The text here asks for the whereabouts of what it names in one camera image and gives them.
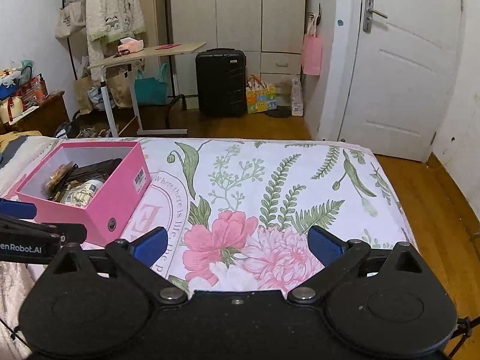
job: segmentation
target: door hinge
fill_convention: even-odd
[[[434,144],[434,140],[437,137],[437,132],[433,135],[433,138],[431,139],[430,146]]]

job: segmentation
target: pink box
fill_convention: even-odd
[[[71,161],[79,167],[121,158],[122,162],[87,207],[49,202],[42,187],[53,172]],[[152,178],[137,142],[65,142],[58,145],[18,186],[22,202],[37,207],[38,223],[81,223],[87,242],[99,246],[120,238]]]

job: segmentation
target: black suitcase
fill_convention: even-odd
[[[198,105],[206,116],[239,117],[247,111],[247,57],[234,49],[200,52],[195,59]]]

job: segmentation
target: white cardigan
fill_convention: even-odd
[[[102,44],[146,32],[139,0],[86,0],[86,23],[90,63],[104,58]],[[92,80],[100,73],[92,69]]]

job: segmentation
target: wooden floor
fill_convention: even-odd
[[[162,115],[143,110],[144,128],[161,128]],[[198,111],[176,113],[172,128],[189,129],[195,138],[243,138],[308,140],[303,118],[274,119],[265,114],[239,119],[204,119]],[[135,136],[136,123],[125,131]],[[420,252],[454,300],[459,316],[480,315],[480,259],[466,230],[467,222],[458,210],[458,191],[440,177],[438,168],[392,157],[378,156],[388,179],[405,210]],[[455,360],[480,359],[480,327],[454,357]]]
[[[480,259],[438,169],[424,163],[377,156],[400,199],[425,261],[453,299],[459,316],[480,315]],[[454,357],[480,358],[480,327]]]

